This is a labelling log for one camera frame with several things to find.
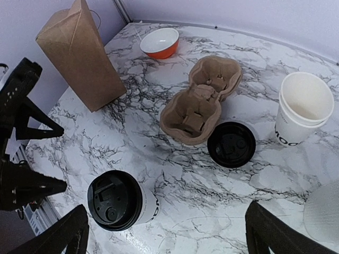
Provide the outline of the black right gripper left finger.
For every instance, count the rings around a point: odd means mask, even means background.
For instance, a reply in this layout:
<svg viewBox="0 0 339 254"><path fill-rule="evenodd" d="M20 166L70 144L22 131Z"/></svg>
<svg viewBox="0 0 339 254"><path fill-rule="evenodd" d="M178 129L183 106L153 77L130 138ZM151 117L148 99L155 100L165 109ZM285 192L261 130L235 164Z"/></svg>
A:
<svg viewBox="0 0 339 254"><path fill-rule="evenodd" d="M10 253L86 253L88 236L87 211L79 205L45 232Z"/></svg>

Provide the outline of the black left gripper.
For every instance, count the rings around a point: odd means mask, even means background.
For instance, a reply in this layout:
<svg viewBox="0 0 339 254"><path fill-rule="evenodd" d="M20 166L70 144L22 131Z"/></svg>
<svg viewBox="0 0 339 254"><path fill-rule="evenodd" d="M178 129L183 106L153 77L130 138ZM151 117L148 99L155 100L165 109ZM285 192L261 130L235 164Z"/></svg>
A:
<svg viewBox="0 0 339 254"><path fill-rule="evenodd" d="M50 195L62 193L67 183L13 162L21 140L60 137L64 128L40 110L28 94L42 68L24 57L14 68L1 63L1 210L13 211Z"/></svg>

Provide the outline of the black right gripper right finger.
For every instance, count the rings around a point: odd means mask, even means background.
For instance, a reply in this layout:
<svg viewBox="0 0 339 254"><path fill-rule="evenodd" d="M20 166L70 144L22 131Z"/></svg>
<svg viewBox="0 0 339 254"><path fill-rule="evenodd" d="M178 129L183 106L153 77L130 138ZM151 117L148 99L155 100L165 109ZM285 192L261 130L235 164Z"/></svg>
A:
<svg viewBox="0 0 339 254"><path fill-rule="evenodd" d="M249 253L330 253L335 251L289 227L257 201L245 214L246 242Z"/></svg>

